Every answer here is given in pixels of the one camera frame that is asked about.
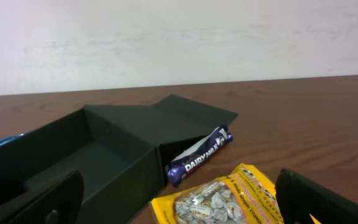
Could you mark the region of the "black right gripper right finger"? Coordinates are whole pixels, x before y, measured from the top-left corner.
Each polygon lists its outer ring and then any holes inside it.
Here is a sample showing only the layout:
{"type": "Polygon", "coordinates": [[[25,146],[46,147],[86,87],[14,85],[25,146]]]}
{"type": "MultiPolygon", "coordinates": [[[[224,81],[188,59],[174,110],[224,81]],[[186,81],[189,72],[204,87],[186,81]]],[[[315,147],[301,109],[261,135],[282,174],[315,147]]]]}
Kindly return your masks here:
{"type": "Polygon", "coordinates": [[[358,204],[289,169],[277,177],[276,199],[284,223],[358,224],[358,204]]]}

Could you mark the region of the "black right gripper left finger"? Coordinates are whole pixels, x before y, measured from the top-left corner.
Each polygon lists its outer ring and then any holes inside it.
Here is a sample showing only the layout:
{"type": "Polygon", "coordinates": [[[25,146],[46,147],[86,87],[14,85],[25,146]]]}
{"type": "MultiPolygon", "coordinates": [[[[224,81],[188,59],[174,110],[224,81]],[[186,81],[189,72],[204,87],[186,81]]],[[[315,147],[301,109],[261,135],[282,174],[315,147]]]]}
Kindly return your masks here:
{"type": "Polygon", "coordinates": [[[78,170],[63,172],[33,189],[0,178],[0,224],[75,223],[83,193],[78,170]]]}

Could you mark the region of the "yellow candy bag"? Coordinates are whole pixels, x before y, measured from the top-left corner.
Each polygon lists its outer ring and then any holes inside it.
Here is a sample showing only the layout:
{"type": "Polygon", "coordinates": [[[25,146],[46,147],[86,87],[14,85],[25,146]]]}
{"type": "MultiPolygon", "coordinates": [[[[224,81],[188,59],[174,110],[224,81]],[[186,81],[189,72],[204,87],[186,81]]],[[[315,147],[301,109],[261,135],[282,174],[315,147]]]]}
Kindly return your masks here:
{"type": "Polygon", "coordinates": [[[253,165],[181,192],[154,198],[158,223],[283,223],[274,183],[253,165]]]}

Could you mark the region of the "purple Dairy Milk chocolate bar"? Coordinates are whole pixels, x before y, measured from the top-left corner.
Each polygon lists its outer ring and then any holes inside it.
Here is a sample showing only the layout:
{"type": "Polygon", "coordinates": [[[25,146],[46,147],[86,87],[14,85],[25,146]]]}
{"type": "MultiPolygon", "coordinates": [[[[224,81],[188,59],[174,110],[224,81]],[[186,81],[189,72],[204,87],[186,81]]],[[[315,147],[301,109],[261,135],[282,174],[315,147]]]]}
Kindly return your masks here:
{"type": "Polygon", "coordinates": [[[170,184],[177,187],[188,175],[231,141],[233,136],[227,125],[215,128],[208,136],[187,148],[170,162],[167,169],[167,179],[170,184]]]}

